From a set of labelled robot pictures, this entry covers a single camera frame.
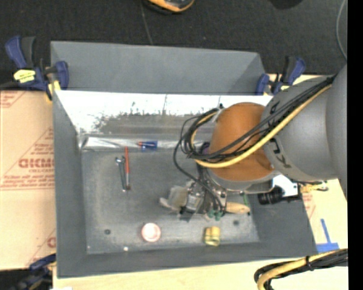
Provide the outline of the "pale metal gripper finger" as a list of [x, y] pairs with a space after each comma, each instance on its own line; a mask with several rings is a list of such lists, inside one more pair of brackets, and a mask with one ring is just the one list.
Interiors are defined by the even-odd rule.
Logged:
[[185, 199], [188, 194], [187, 187], [173, 186], [169, 192], [169, 199]]
[[179, 199], [160, 198], [159, 204], [163, 208], [170, 210], [172, 213], [180, 214], [182, 208], [185, 206], [185, 201]]

